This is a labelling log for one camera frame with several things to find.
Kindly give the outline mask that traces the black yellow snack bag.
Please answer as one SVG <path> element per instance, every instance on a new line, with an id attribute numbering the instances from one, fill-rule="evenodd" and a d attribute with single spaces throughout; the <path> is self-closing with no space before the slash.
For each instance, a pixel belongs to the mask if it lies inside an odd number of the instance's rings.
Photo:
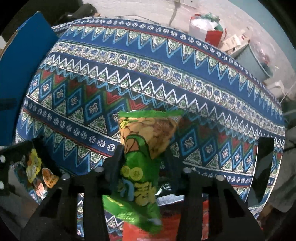
<path id="1" fill-rule="evenodd" d="M 20 184 L 38 204 L 59 181 L 59 177 L 43 164 L 34 148 L 11 167 Z"/>

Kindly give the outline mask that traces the red snack bag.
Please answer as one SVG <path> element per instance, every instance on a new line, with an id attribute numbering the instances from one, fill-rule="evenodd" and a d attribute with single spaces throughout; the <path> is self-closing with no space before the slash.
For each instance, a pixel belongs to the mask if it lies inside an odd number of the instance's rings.
<path id="1" fill-rule="evenodd" d="M 155 235 L 125 222 L 122 240 L 176 240 L 181 219 L 181 213 L 177 208 L 182 207 L 182 204 L 182 202 L 176 202 L 161 206 L 163 228 Z"/>

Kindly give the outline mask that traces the silver foil snack bag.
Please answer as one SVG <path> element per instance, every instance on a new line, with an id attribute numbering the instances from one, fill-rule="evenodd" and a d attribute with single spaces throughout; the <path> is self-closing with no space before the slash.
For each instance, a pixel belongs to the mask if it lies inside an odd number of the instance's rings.
<path id="1" fill-rule="evenodd" d="M 183 195 L 170 194 L 156 198 L 156 202 L 158 206 L 165 206 L 177 202 L 182 202 L 184 201 L 184 198 L 185 197 Z"/>

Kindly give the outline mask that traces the green peanut snack bag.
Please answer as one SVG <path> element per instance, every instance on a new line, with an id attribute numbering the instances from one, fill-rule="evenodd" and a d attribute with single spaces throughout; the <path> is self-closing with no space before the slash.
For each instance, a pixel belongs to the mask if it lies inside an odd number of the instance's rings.
<path id="1" fill-rule="evenodd" d="M 104 209 L 151 234 L 160 232 L 163 226 L 156 203 L 160 156 L 168 148 L 182 114 L 182 110 L 118 114 L 124 160 L 112 194 L 103 196 Z"/>

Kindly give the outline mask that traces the blue patterned tablecloth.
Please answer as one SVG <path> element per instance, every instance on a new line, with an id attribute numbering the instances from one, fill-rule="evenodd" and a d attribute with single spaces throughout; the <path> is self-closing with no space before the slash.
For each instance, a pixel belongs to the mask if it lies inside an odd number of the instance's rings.
<path id="1" fill-rule="evenodd" d="M 198 174 L 224 176 L 247 201 L 259 138 L 270 137 L 268 184 L 263 200 L 249 209 L 257 220 L 285 144 L 282 108 L 262 83 L 210 44 L 160 25 L 89 17 L 52 30 L 60 37 L 30 81 L 17 141 L 41 138 L 47 168 L 59 179 L 81 176 L 121 145 L 120 111 L 182 110 L 167 150 Z M 156 198 L 174 194 L 164 153 Z M 122 240 L 125 221 L 104 214 L 109 240 Z"/>

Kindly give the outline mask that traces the cardboard pieces by bin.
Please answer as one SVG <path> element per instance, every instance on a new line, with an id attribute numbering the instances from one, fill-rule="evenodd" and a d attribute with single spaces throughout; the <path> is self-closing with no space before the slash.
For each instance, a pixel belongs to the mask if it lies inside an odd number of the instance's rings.
<path id="1" fill-rule="evenodd" d="M 219 47 L 219 50 L 232 55 L 240 49 L 246 47 L 250 42 L 250 34 L 245 30 L 240 30 L 238 33 L 224 39 Z"/>

